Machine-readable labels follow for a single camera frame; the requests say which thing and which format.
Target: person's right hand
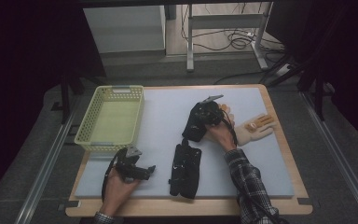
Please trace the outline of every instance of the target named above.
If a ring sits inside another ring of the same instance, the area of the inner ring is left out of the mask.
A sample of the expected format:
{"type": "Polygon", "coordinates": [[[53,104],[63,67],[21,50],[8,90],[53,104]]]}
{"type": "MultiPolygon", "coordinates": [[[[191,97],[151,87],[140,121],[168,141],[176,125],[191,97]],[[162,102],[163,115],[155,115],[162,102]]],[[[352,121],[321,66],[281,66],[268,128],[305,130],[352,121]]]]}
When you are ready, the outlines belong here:
{"type": "MultiPolygon", "coordinates": [[[[227,117],[225,117],[225,119],[230,122],[232,126],[235,125],[233,120],[228,120],[227,117]]],[[[225,152],[237,149],[237,146],[234,143],[234,138],[229,131],[228,126],[223,121],[221,121],[218,125],[205,125],[205,127],[208,130],[207,133],[209,133],[214,141],[222,146],[225,152]]]]}

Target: shirt cuff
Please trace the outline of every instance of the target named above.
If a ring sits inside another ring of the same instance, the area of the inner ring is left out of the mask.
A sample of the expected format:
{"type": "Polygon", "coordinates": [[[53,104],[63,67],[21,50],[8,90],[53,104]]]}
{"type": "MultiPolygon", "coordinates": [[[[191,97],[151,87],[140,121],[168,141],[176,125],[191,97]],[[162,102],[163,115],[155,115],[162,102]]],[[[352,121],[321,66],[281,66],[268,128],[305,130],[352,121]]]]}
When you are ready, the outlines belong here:
{"type": "Polygon", "coordinates": [[[115,223],[115,219],[113,217],[109,217],[100,212],[95,213],[93,224],[113,224],[113,223],[115,223]]]}

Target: white cabinet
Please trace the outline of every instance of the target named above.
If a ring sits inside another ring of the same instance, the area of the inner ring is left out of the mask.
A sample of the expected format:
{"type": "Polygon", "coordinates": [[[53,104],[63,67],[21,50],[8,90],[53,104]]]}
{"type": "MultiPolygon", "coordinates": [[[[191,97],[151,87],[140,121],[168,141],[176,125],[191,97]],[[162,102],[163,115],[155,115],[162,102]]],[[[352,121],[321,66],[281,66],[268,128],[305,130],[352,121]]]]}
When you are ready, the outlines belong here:
{"type": "Polygon", "coordinates": [[[100,53],[165,49],[164,6],[84,8],[100,53]]]}

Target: dark background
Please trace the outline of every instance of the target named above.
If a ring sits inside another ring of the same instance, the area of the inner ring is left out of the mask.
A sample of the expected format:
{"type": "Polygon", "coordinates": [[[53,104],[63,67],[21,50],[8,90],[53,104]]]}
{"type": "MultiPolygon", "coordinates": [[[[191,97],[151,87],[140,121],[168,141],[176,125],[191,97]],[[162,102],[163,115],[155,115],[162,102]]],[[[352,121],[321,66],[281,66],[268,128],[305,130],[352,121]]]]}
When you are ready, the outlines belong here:
{"type": "MultiPolygon", "coordinates": [[[[299,61],[318,44],[334,7],[314,1],[306,29],[293,30],[303,34],[291,46],[299,61]]],[[[351,2],[323,57],[325,80],[336,89],[333,102],[358,130],[358,1],[351,2]]],[[[0,2],[0,179],[32,129],[45,91],[60,84],[63,75],[79,76],[74,68],[104,76],[80,7],[0,2]]]]}
{"type": "Polygon", "coordinates": [[[104,76],[80,7],[0,1],[0,179],[19,152],[44,93],[74,72],[104,76]]]}

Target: metal rail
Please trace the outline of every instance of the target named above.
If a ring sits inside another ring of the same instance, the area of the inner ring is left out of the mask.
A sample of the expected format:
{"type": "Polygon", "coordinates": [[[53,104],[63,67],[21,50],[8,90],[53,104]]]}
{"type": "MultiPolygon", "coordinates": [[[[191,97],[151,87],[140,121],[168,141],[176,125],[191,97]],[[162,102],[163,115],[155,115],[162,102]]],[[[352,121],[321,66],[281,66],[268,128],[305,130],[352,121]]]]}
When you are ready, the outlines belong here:
{"type": "Polygon", "coordinates": [[[72,102],[72,113],[69,115],[67,122],[61,126],[56,138],[54,139],[54,142],[50,150],[48,151],[48,155],[46,156],[39,170],[39,173],[33,185],[31,186],[31,189],[24,201],[24,204],[22,205],[22,208],[16,218],[16,224],[30,223],[32,216],[34,215],[34,210],[39,203],[40,197],[42,196],[43,190],[45,189],[45,186],[48,182],[48,178],[50,177],[54,164],[60,154],[65,137],[71,127],[79,102],[80,96],[75,96],[72,102]]]}
{"type": "Polygon", "coordinates": [[[307,108],[310,112],[310,116],[312,117],[313,122],[315,123],[318,131],[322,135],[325,143],[327,144],[328,149],[330,150],[333,159],[335,160],[339,171],[342,173],[345,181],[347,182],[351,192],[358,202],[358,178],[355,172],[352,170],[350,164],[342,153],[339,145],[334,139],[333,135],[330,133],[327,125],[324,121],[321,121],[318,115],[314,111],[313,102],[310,98],[309,93],[301,92],[300,96],[304,100],[307,105],[307,108]]]}

